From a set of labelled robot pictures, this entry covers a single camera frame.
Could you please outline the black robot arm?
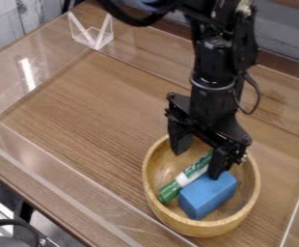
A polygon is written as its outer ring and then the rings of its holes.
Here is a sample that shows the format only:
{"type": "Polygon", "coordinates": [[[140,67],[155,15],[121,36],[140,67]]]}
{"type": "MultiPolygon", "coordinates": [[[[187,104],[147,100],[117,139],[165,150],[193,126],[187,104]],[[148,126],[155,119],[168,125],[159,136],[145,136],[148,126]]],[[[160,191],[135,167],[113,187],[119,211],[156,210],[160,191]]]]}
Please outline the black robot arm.
{"type": "Polygon", "coordinates": [[[191,148],[192,138],[199,137],[212,146],[208,177],[219,178],[243,162],[252,143],[236,119],[243,110],[243,85],[256,84],[247,72],[259,53],[252,0],[139,0],[148,13],[141,18],[128,14],[113,0],[97,2],[131,26],[149,26],[173,11],[188,20],[195,52],[191,94],[167,94],[169,146],[175,154],[181,154],[191,148]]]}

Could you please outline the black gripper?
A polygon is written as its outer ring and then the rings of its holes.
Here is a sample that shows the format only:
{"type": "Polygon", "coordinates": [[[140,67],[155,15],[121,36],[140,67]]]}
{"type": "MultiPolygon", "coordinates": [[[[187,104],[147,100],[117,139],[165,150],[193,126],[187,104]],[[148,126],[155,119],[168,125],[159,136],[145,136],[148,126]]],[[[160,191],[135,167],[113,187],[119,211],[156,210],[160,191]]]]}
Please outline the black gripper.
{"type": "Polygon", "coordinates": [[[191,79],[191,94],[168,93],[168,139],[175,155],[184,153],[197,137],[213,151],[208,164],[208,177],[217,180],[232,164],[240,164],[251,137],[240,126],[236,113],[240,110],[243,78],[225,84],[191,79]]]}

